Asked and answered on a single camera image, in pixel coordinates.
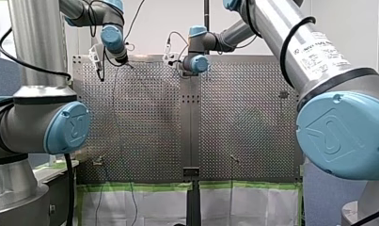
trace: metal stand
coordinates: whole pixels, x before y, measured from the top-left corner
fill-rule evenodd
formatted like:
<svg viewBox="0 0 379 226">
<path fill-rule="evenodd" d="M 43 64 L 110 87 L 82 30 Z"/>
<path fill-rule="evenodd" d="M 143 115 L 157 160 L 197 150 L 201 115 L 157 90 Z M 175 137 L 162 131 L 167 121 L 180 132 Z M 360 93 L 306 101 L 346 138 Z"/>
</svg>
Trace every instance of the metal stand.
<svg viewBox="0 0 379 226">
<path fill-rule="evenodd" d="M 192 190 L 187 192 L 186 225 L 201 226 L 200 187 L 199 187 L 199 119 L 200 88 L 198 76 L 181 78 L 182 95 L 182 147 L 183 153 L 189 154 L 183 166 L 185 181 L 192 182 Z"/>
<path fill-rule="evenodd" d="M 341 226 L 353 225 L 377 211 L 379 211 L 379 181 L 368 182 L 358 202 L 349 202 L 342 207 Z M 379 218 L 367 225 L 379 226 Z"/>
</svg>

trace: cable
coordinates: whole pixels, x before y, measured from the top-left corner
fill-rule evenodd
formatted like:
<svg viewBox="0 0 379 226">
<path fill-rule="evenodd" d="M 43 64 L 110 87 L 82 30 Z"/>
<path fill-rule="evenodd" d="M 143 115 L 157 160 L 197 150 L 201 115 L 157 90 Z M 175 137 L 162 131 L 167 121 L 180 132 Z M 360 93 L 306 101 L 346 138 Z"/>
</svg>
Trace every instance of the cable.
<svg viewBox="0 0 379 226">
<path fill-rule="evenodd" d="M 256 27 L 253 25 L 253 21 L 251 19 L 251 14 L 250 14 L 250 1 L 251 0 L 246 0 L 245 1 L 245 12 L 247 14 L 247 23 L 248 25 L 250 26 L 251 30 L 253 31 L 254 34 L 256 34 L 256 36 L 262 38 L 262 35 L 260 34 L 259 31 L 257 31 Z"/>
<path fill-rule="evenodd" d="M 129 45 L 133 46 L 133 48 L 132 48 L 132 49 L 127 48 L 127 46 L 129 46 Z M 129 43 L 129 42 L 125 42 L 125 47 L 126 47 L 126 49 L 127 49 L 128 51 L 130 51 L 130 52 L 132 52 L 133 50 L 135 50 L 135 45 L 132 44 L 132 43 Z"/>
<path fill-rule="evenodd" d="M 288 52 L 290 41 L 292 40 L 292 37 L 294 37 L 297 30 L 304 24 L 308 23 L 316 23 L 315 17 L 306 17 L 300 23 L 296 24 L 292 30 L 289 32 L 288 37 L 286 37 L 285 41 L 282 45 L 282 50 L 280 51 L 280 70 L 282 71 L 282 75 L 285 78 L 286 82 L 293 88 L 292 81 L 289 78 L 289 75 L 286 70 L 286 55 Z"/>
<path fill-rule="evenodd" d="M 370 215 L 370 216 L 367 216 L 366 218 L 363 218 L 361 219 L 359 222 L 355 223 L 355 224 L 352 224 L 351 226 L 361 226 L 361 225 L 365 225 L 369 222 L 371 222 L 372 220 L 374 219 L 377 219 L 379 218 L 379 211 L 377 211 L 376 213 Z"/>
<path fill-rule="evenodd" d="M 117 110 L 116 110 L 116 85 L 117 85 L 117 74 L 118 74 L 118 69 L 117 68 L 117 71 L 116 71 L 116 74 L 115 74 L 115 81 L 114 81 L 114 85 L 113 85 L 113 91 L 112 91 L 112 106 L 113 106 L 113 113 L 115 115 L 115 119 L 116 119 L 116 126 L 118 128 L 118 134 L 121 134 L 121 131 L 120 131 L 120 127 L 119 127 L 119 123 L 118 123 L 118 114 L 117 114 Z M 118 136 L 118 148 L 119 150 L 121 151 L 122 148 L 121 148 L 121 139 L 120 139 L 120 136 Z M 123 162 L 124 162 L 124 166 L 126 168 L 126 171 L 127 171 L 127 174 L 128 174 L 128 177 L 129 177 L 129 182 L 130 182 L 130 188 L 131 188 L 131 194 L 133 196 L 133 202 L 134 202 L 134 206 L 135 206 L 135 217 L 134 217 L 134 221 L 132 223 L 131 226 L 134 226 L 136 221 L 137 221 L 137 217 L 138 217 L 138 206 L 137 206 L 137 203 L 136 203 L 136 199 L 135 199 L 135 196 L 134 196 L 134 186 L 133 186 L 133 178 L 131 176 L 131 173 L 128 171 L 128 168 L 125 164 L 125 161 L 124 159 L 122 159 Z"/>
<path fill-rule="evenodd" d="M 188 48 L 188 47 L 189 47 L 189 45 L 186 45 L 186 46 L 182 49 L 182 51 L 180 52 L 180 55 L 178 56 L 178 59 L 177 59 L 177 61 L 178 61 L 179 63 L 182 63 L 182 62 L 180 61 L 180 58 L 181 58 L 183 52 L 185 52 L 186 48 Z M 178 73 L 178 75 L 180 76 L 180 78 L 181 78 L 181 79 L 189 79 L 190 77 L 183 77 L 183 76 L 181 75 L 180 70 L 178 69 L 178 65 L 179 65 L 179 64 L 176 64 L 176 66 L 175 66 L 175 70 L 176 70 L 176 72 Z"/>
<path fill-rule="evenodd" d="M 95 16 L 95 10 L 93 10 L 92 4 L 90 4 L 88 1 L 83 0 L 83 2 L 88 4 L 88 18 L 89 18 L 89 21 L 91 23 L 91 25 L 89 26 L 89 32 L 90 32 L 90 36 L 92 38 L 95 38 L 95 36 L 96 36 L 96 23 L 97 23 L 96 22 L 96 16 Z"/>
<path fill-rule="evenodd" d="M 50 71 L 50 70 L 46 70 L 46 69 L 42 69 L 42 68 L 39 68 L 39 67 L 36 67 L 34 65 L 31 65 L 31 64 L 28 64 L 12 55 L 10 55 L 7 51 L 5 51 L 5 49 L 2 47 L 2 44 L 4 43 L 4 40 L 7 38 L 7 36 L 12 32 L 12 28 L 10 28 L 7 33 L 5 33 L 1 40 L 0 40 L 0 52 L 7 56 L 7 58 L 13 60 L 14 62 L 22 65 L 22 66 L 25 66 L 26 68 L 29 68 L 31 70 L 34 70 L 34 71 L 38 71 L 40 73 L 50 73 L 50 74 L 55 74 L 55 75 L 60 75 L 60 76 L 65 76 L 68 78 L 68 80 L 71 79 L 71 75 L 69 75 L 68 73 L 62 73 L 62 72 L 55 72 L 55 71 Z"/>
<path fill-rule="evenodd" d="M 139 11 L 140 11 L 140 9 L 142 8 L 142 5 L 143 5 L 144 3 L 145 3 L 145 0 L 142 0 L 142 2 L 139 4 L 139 7 L 138 7 L 138 9 L 136 10 L 136 14 L 135 14 L 135 16 L 134 16 L 134 18 L 133 18 L 133 21 L 131 22 L 130 29 L 128 30 L 128 33 L 127 33 L 127 36 L 126 36 L 125 39 L 124 39 L 124 42 L 125 42 L 125 41 L 128 39 L 128 37 L 130 36 L 131 31 L 132 31 L 133 26 L 134 26 L 134 23 L 135 23 L 135 21 L 136 21 L 136 17 L 138 16 Z"/>
<path fill-rule="evenodd" d="M 221 50 L 221 51 L 217 51 L 218 55 L 222 55 L 224 52 L 222 52 L 223 47 L 222 47 L 222 44 L 221 44 L 220 38 L 219 38 L 216 34 L 214 34 L 213 32 L 210 32 L 210 34 L 212 34 L 212 35 L 215 37 L 216 41 L 218 42 L 219 49 Z"/>
<path fill-rule="evenodd" d="M 4 100 L 0 100 L 0 107 L 4 105 L 9 105 L 13 103 L 13 98 L 7 98 Z"/>
<path fill-rule="evenodd" d="M 236 49 L 243 49 L 243 48 L 246 48 L 246 47 L 249 46 L 251 43 L 253 43 L 254 40 L 256 40 L 256 39 L 257 39 L 257 35 L 254 36 L 253 40 L 251 40 L 248 44 L 245 44 L 245 45 L 242 45 L 242 46 L 238 46 L 238 47 L 236 47 Z"/>
<path fill-rule="evenodd" d="M 95 211 L 95 226 L 98 226 L 98 211 L 99 211 L 99 207 L 101 207 L 103 188 L 104 188 L 104 185 L 102 185 L 102 187 L 101 187 L 101 194 L 99 196 L 98 206 L 96 206 L 96 211 Z"/>
<path fill-rule="evenodd" d="M 96 36 L 96 30 L 97 30 L 96 29 L 97 21 L 96 21 L 95 10 L 92 7 L 92 5 L 94 3 L 102 3 L 102 4 L 105 4 L 108 7 L 110 7 L 111 9 L 113 9 L 118 14 L 119 18 L 124 23 L 124 16 L 123 16 L 124 13 L 121 11 L 121 9 L 117 8 L 116 6 L 114 6 L 114 5 L 112 5 L 112 4 L 108 3 L 108 2 L 101 1 L 101 0 L 93 0 L 90 3 L 87 0 L 83 0 L 83 1 L 88 4 L 87 15 L 88 15 L 89 21 L 91 23 L 91 25 L 89 26 L 89 31 L 90 31 L 90 36 L 92 38 L 94 38 Z"/>
<path fill-rule="evenodd" d="M 173 35 L 173 34 L 178 35 L 178 36 L 181 37 L 181 39 L 185 42 L 186 45 L 188 44 L 188 41 L 187 41 L 187 40 L 183 37 L 183 35 L 181 35 L 181 33 L 178 32 L 178 31 L 171 31 L 171 32 L 169 33 L 168 40 L 167 40 L 167 43 L 168 43 L 168 44 L 170 44 L 170 41 L 171 41 L 171 35 Z"/>
<path fill-rule="evenodd" d="M 64 156 L 69 177 L 69 212 L 67 214 L 66 226 L 72 226 L 72 220 L 74 217 L 74 172 L 72 169 L 70 154 L 65 153 Z"/>
<path fill-rule="evenodd" d="M 133 196 L 133 202 L 135 206 L 135 217 L 134 217 L 133 224 L 131 224 L 131 226 L 134 226 L 138 218 L 138 205 L 136 204 L 135 195 L 134 195 L 134 186 L 132 182 L 130 182 L 130 187 L 131 187 L 131 194 Z"/>
</svg>

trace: gray panel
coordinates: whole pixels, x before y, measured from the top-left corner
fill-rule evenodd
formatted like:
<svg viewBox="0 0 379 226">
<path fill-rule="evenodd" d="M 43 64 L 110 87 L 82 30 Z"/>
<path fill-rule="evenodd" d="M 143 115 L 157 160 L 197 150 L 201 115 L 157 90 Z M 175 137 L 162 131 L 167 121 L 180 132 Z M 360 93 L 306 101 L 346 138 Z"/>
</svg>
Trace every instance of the gray panel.
<svg viewBox="0 0 379 226">
<path fill-rule="evenodd" d="M 103 83 L 87 58 L 75 61 L 74 87 L 92 118 L 80 183 L 182 181 L 179 75 L 151 58 L 130 60 L 132 69 L 107 63 Z"/>
<path fill-rule="evenodd" d="M 201 76 L 200 180 L 295 181 L 297 94 L 279 64 L 268 56 L 212 61 Z"/>
</svg>

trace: gray wall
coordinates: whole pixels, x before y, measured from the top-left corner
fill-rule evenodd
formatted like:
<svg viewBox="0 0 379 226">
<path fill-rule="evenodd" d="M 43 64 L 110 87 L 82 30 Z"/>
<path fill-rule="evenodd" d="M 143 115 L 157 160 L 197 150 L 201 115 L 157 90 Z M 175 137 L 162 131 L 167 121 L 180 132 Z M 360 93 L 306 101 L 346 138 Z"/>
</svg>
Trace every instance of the gray wall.
<svg viewBox="0 0 379 226">
<path fill-rule="evenodd" d="M 20 70 L 16 63 L 0 58 L 0 96 L 11 96 L 20 86 Z M 30 154 L 31 167 L 48 162 L 48 154 Z"/>
<path fill-rule="evenodd" d="M 340 225 L 341 207 L 358 200 L 365 185 L 366 182 L 339 179 L 307 163 L 304 168 L 306 225 Z"/>
</svg>

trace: light blue joint cap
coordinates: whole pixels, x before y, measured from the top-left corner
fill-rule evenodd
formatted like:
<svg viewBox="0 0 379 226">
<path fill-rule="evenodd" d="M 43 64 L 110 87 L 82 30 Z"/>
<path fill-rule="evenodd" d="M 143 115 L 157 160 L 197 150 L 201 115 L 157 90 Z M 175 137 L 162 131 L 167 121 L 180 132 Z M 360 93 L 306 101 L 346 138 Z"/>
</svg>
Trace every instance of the light blue joint cap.
<svg viewBox="0 0 379 226">
<path fill-rule="evenodd" d="M 224 7 L 229 11 L 235 11 L 241 3 L 242 0 L 224 0 Z"/>
<path fill-rule="evenodd" d="M 124 48 L 122 34 L 114 25 L 106 25 L 103 27 L 101 39 L 103 45 L 111 53 L 119 53 Z"/>
<path fill-rule="evenodd" d="M 124 5 L 122 4 L 121 0 L 105 0 L 104 2 L 109 3 L 119 9 L 121 9 L 122 12 L 124 12 Z"/>
<path fill-rule="evenodd" d="M 207 33 L 207 27 L 203 25 L 194 25 L 189 29 L 189 38 L 200 36 Z"/>
<path fill-rule="evenodd" d="M 297 118 L 297 139 L 320 169 L 339 178 L 379 180 L 379 100 L 334 91 L 310 100 Z"/>
<path fill-rule="evenodd" d="M 204 73 L 209 69 L 209 60 L 203 55 L 195 56 L 190 61 L 192 73 Z"/>
<path fill-rule="evenodd" d="M 44 138 L 48 154 L 77 151 L 86 141 L 90 117 L 87 107 L 80 102 L 64 105 L 49 124 Z"/>
</svg>

